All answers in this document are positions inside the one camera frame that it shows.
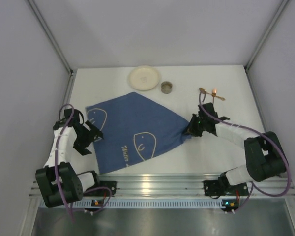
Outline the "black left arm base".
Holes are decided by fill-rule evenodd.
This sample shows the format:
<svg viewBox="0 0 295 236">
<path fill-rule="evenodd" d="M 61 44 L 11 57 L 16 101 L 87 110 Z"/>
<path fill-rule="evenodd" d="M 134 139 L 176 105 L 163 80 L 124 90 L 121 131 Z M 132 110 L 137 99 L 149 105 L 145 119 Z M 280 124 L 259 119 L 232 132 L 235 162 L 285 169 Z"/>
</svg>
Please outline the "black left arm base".
<svg viewBox="0 0 295 236">
<path fill-rule="evenodd" d="M 109 188 L 112 195 L 116 193 L 117 190 L 117 182 L 116 181 L 100 181 L 99 184 L 93 185 L 92 187 L 88 188 L 85 193 L 83 194 L 84 197 L 103 197 L 109 196 L 108 189 L 102 189 L 102 187 Z"/>
</svg>

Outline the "gold ornate-handle spoon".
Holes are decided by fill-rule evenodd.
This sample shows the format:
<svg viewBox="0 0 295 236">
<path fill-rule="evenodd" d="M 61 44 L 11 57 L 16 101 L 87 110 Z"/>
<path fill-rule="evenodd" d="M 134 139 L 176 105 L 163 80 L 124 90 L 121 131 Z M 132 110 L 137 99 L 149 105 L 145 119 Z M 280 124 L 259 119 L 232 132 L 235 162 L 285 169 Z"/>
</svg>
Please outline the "gold ornate-handle spoon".
<svg viewBox="0 0 295 236">
<path fill-rule="evenodd" d="M 204 99 L 203 100 L 205 100 L 205 97 L 206 97 L 207 94 L 212 97 L 212 94 L 211 94 L 212 92 L 208 92 L 205 88 L 199 88 L 199 91 L 200 91 L 201 94 L 204 95 Z M 221 100 L 221 101 L 225 101 L 226 100 L 224 97 L 218 96 L 217 94 L 216 94 L 216 98 L 219 99 L 219 100 Z"/>
</svg>

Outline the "speckled ceramic ramekin cup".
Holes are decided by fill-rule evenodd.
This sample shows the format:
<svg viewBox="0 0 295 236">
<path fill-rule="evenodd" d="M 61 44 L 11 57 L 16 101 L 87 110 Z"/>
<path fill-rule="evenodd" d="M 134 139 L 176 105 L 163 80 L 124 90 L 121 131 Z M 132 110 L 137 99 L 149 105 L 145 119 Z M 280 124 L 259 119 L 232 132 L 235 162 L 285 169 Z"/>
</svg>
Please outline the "speckled ceramic ramekin cup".
<svg viewBox="0 0 295 236">
<path fill-rule="evenodd" d="M 163 94 L 169 94 L 172 92 L 173 84 L 169 81 L 164 81 L 161 83 L 161 92 Z"/>
</svg>

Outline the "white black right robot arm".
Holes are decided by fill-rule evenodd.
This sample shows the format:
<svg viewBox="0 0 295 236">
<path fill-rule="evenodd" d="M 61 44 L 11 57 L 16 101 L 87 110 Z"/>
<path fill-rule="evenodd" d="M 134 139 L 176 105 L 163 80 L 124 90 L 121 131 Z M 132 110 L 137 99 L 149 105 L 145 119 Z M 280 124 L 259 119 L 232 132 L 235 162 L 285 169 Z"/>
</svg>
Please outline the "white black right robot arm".
<svg viewBox="0 0 295 236">
<path fill-rule="evenodd" d="M 250 127 L 234 124 L 228 117 L 219 117 L 212 103 L 199 105 L 197 114 L 182 132 L 184 135 L 201 137 L 203 132 L 223 138 L 242 148 L 245 164 L 220 175 L 225 187 L 245 182 L 261 182 L 287 170 L 284 153 L 274 132 L 260 133 Z"/>
</svg>

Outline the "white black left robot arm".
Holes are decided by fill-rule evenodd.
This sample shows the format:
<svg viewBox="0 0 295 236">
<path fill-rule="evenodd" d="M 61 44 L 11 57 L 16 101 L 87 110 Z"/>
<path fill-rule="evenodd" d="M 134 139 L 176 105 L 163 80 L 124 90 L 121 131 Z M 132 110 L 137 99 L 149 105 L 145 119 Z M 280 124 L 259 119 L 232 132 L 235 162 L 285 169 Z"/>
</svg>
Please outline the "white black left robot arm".
<svg viewBox="0 0 295 236">
<path fill-rule="evenodd" d="M 98 174 L 86 169 L 88 147 L 103 133 L 79 110 L 66 109 L 53 126 L 54 141 L 44 167 L 35 179 L 46 207 L 53 208 L 80 201 L 90 188 L 100 184 Z"/>
</svg>

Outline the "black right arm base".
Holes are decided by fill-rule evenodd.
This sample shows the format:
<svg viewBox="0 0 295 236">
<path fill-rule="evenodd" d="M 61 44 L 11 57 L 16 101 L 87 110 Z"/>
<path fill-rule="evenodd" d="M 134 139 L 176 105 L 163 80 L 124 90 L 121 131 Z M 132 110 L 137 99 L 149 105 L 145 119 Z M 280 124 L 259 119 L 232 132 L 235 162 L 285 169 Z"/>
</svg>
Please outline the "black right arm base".
<svg viewBox="0 0 295 236">
<path fill-rule="evenodd" d="M 219 198 L 222 196 L 247 196 L 249 194 L 246 183 L 223 187 L 217 180 L 203 181 L 204 193 L 207 197 Z"/>
</svg>

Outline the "cream round plate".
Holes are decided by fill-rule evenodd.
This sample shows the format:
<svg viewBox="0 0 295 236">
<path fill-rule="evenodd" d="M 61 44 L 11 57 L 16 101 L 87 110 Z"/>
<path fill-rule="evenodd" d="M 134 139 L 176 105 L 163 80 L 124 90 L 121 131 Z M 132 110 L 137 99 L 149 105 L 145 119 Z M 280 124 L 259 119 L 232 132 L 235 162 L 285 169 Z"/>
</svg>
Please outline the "cream round plate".
<svg viewBox="0 0 295 236">
<path fill-rule="evenodd" d="M 141 65 L 133 68 L 128 74 L 127 79 L 133 89 L 148 91 L 159 84 L 161 74 L 155 67 Z"/>
</svg>

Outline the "blue embroidered cloth placemat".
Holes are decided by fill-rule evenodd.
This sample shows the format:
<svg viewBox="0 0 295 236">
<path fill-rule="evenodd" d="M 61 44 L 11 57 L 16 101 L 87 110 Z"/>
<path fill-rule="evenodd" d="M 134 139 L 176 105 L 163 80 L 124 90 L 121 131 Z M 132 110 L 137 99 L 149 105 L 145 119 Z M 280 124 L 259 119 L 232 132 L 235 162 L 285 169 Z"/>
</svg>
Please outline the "blue embroidered cloth placemat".
<svg viewBox="0 0 295 236">
<path fill-rule="evenodd" d="M 102 174 L 148 161 L 191 138 L 186 119 L 135 92 L 88 106 L 86 116 L 103 133 L 93 143 Z"/>
</svg>

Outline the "copper long-handle fork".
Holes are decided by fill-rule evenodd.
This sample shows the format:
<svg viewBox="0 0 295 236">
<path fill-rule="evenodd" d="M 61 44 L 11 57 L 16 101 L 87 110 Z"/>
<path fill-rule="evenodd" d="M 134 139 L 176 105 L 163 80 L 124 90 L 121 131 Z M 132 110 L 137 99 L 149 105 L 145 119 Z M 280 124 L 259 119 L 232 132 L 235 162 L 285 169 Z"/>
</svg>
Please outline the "copper long-handle fork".
<svg viewBox="0 0 295 236">
<path fill-rule="evenodd" d="M 214 103 L 216 94 L 217 94 L 217 88 L 213 88 L 211 94 L 212 94 L 212 103 Z"/>
</svg>

